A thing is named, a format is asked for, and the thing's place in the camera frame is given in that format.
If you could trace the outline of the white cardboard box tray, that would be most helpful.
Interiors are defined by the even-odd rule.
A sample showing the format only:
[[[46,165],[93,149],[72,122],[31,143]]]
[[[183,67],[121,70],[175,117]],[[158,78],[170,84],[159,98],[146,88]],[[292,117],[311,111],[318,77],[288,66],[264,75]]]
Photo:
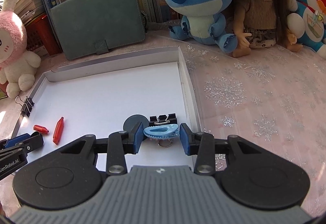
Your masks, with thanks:
[[[200,130],[194,89],[180,47],[164,47],[80,62],[44,72],[30,99],[28,117],[19,117],[13,135],[34,125],[53,131],[64,119],[60,146],[93,134],[120,131],[131,115],[174,113],[178,123]]]

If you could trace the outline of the black binder clip on edge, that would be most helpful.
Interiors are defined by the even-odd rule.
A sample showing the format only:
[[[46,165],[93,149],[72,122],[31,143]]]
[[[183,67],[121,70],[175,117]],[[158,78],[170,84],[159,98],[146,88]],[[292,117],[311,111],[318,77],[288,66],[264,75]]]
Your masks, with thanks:
[[[21,99],[20,96],[16,96],[15,103],[21,106],[21,115],[24,117],[29,117],[34,106],[34,102],[31,97],[26,96],[24,99]]]

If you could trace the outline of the light blue clip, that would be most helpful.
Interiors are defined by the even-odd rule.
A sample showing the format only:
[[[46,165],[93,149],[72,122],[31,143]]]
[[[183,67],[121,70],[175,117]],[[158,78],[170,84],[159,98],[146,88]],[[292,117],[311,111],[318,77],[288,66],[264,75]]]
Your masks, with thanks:
[[[177,124],[166,124],[144,129],[144,135],[155,140],[167,140],[179,136],[179,126]]]

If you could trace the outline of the black round cap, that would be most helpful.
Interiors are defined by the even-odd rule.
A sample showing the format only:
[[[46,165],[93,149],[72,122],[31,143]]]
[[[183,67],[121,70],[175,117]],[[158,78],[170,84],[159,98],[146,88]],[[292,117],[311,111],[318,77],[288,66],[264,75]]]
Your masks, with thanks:
[[[132,130],[132,128],[137,124],[141,122],[143,124],[144,128],[147,128],[149,126],[149,121],[147,119],[147,117],[141,115],[141,114],[135,114],[135,115],[131,115],[130,117],[128,117],[124,124],[123,124],[123,130],[130,132]]]

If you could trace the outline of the blue Doraemon plush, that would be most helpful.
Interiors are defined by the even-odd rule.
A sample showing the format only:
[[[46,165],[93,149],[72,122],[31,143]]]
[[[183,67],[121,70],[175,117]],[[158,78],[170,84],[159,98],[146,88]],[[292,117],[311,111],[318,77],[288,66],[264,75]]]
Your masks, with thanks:
[[[287,24],[297,42],[325,58],[325,1],[288,0]]]

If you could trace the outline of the pink white bunny plush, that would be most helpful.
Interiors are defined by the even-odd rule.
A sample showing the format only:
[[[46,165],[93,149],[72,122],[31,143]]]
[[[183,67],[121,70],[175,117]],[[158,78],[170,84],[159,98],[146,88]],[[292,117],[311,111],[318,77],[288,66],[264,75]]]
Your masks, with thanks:
[[[22,20],[14,12],[18,0],[4,0],[1,10],[1,84],[6,94],[15,99],[31,89],[41,64],[39,55],[26,50],[27,34]]]

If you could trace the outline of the red crayon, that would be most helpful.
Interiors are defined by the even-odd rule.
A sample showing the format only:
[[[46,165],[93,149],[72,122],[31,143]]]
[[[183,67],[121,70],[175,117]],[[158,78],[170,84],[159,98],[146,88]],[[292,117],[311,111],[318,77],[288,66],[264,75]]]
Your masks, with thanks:
[[[48,134],[49,130],[46,127],[43,127],[41,125],[34,125],[33,130],[41,133],[41,134]]]
[[[61,117],[55,127],[54,134],[53,134],[53,143],[58,145],[61,140],[62,132],[64,129],[64,117]]]

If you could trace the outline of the brown haired baby doll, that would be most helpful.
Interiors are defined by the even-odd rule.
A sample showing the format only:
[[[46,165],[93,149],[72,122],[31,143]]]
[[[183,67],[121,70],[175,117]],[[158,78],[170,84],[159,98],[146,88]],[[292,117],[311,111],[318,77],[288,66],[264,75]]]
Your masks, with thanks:
[[[238,46],[232,52],[235,58],[249,55],[252,49],[279,44],[292,52],[303,45],[287,25],[287,0],[237,0],[233,32]]]

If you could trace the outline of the black binder clip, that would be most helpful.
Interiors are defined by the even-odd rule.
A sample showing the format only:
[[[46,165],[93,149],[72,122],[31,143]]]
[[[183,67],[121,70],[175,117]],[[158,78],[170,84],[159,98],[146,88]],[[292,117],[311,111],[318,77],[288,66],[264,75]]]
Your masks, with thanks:
[[[16,96],[15,103],[21,106],[21,115],[24,117],[29,117],[34,106],[34,102],[31,97],[26,96],[24,99],[21,99],[20,96]]]
[[[155,127],[155,126],[166,125],[166,124],[177,124],[177,117],[175,113],[150,117],[149,127]],[[167,140],[151,139],[151,140],[155,140],[157,144],[162,148],[169,148],[173,143],[172,139],[167,139]]]

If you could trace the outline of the green suede notebook case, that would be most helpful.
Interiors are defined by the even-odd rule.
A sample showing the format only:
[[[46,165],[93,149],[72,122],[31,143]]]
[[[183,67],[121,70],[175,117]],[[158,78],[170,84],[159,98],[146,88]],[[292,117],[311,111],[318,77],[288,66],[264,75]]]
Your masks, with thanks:
[[[145,40],[138,0],[67,0],[50,11],[68,60]]]

